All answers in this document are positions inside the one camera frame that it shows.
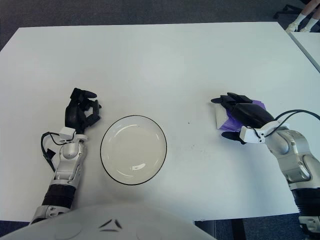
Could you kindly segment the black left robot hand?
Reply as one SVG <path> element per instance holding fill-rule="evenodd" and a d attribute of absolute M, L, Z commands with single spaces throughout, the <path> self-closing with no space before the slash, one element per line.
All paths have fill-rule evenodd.
<path fill-rule="evenodd" d="M 65 110 L 65 126 L 75 129 L 77 134 L 84 134 L 86 128 L 101 119 L 101 108 L 95 93 L 74 88 Z"/>

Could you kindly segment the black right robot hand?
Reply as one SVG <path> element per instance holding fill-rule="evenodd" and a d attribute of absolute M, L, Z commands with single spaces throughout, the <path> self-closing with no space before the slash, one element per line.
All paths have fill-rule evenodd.
<path fill-rule="evenodd" d="M 224 131 L 221 136 L 228 140 L 238 141 L 243 145 L 247 143 L 245 141 L 246 133 L 253 134 L 249 143 L 263 143 L 267 134 L 261 128 L 275 121 L 275 118 L 267 110 L 245 95 L 228 92 L 226 95 L 213 98 L 211 102 L 223 107 L 226 110 L 226 115 L 241 127 L 240 130 Z"/>

